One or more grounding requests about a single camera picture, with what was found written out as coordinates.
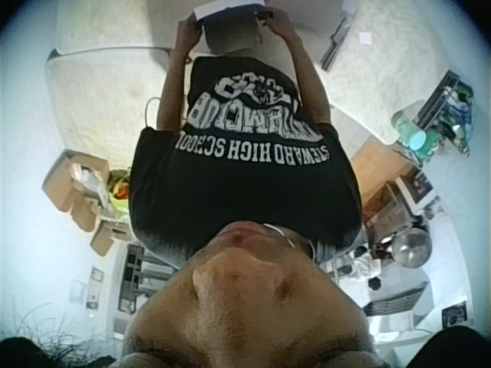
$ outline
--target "hand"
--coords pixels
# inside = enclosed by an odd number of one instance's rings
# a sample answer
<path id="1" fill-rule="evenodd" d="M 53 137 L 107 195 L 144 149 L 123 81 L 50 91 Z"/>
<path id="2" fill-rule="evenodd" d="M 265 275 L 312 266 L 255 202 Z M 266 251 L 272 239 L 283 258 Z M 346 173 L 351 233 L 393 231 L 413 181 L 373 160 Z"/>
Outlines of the hand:
<path id="1" fill-rule="evenodd" d="M 298 37 L 288 14 L 278 8 L 264 7 L 265 25 L 285 41 Z"/>
<path id="2" fill-rule="evenodd" d="M 180 21 L 177 26 L 177 38 L 174 52 L 187 58 L 191 50 L 198 44 L 203 30 L 192 13 L 187 19 Z"/>

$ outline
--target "white wall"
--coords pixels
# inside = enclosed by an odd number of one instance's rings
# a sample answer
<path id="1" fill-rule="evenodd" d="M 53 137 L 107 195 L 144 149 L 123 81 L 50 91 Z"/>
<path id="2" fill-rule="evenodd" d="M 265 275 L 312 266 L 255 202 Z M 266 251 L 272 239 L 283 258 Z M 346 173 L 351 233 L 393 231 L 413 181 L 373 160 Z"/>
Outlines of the white wall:
<path id="1" fill-rule="evenodd" d="M 473 295 L 473 327 L 489 335 L 489 45 L 454 1 L 417 0 L 440 37 L 452 71 L 475 94 L 469 159 L 456 150 L 425 169 L 460 238 Z"/>
<path id="2" fill-rule="evenodd" d="M 87 283 L 94 265 L 110 284 L 116 250 L 106 258 L 89 246 L 85 233 L 59 212 L 41 191 L 63 150 L 54 125 L 44 64 L 54 48 L 56 1 L 29 2 L 4 29 L 2 53 L 2 330 L 15 333 L 20 320 L 39 333 L 57 330 L 85 339 L 106 328 L 107 300 L 91 316 L 70 304 L 72 280 Z"/>

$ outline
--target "white paper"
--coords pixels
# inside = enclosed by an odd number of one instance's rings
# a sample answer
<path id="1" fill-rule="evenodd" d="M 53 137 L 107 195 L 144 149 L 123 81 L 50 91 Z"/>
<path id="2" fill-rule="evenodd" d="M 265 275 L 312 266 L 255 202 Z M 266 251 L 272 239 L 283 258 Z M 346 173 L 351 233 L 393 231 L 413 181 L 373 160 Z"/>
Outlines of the white paper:
<path id="1" fill-rule="evenodd" d="M 252 4 L 264 5 L 264 0 L 218 0 L 195 8 L 194 14 L 196 14 L 196 20 L 200 20 L 227 8 Z"/>
<path id="2" fill-rule="evenodd" d="M 370 32 L 360 32 L 360 43 L 361 44 L 372 44 L 371 33 Z"/>

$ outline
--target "black t-shirt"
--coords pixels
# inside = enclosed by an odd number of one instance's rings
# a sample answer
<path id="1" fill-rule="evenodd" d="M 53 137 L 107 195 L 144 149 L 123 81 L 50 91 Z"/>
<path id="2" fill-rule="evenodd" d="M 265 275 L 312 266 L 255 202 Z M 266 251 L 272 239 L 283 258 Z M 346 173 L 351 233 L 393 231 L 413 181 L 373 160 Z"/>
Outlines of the black t-shirt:
<path id="1" fill-rule="evenodd" d="M 289 78 L 252 58 L 200 57 L 188 103 L 179 134 L 146 128 L 137 144 L 130 216 L 151 251 L 180 267 L 239 220 L 336 250 L 352 244 L 361 200 L 351 164 Z"/>

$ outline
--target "open cardboard box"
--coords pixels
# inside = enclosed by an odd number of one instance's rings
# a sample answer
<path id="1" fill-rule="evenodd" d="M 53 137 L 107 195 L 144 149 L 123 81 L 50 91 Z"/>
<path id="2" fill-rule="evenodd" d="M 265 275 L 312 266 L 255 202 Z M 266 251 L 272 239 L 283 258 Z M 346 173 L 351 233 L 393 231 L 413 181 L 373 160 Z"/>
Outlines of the open cardboard box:
<path id="1" fill-rule="evenodd" d="M 74 178 L 81 170 L 93 174 L 91 188 L 96 182 L 96 191 Z M 71 217 L 78 227 L 92 232 L 99 204 L 107 203 L 108 176 L 109 164 L 105 159 L 66 149 L 46 175 L 42 188 L 57 209 L 71 211 Z"/>

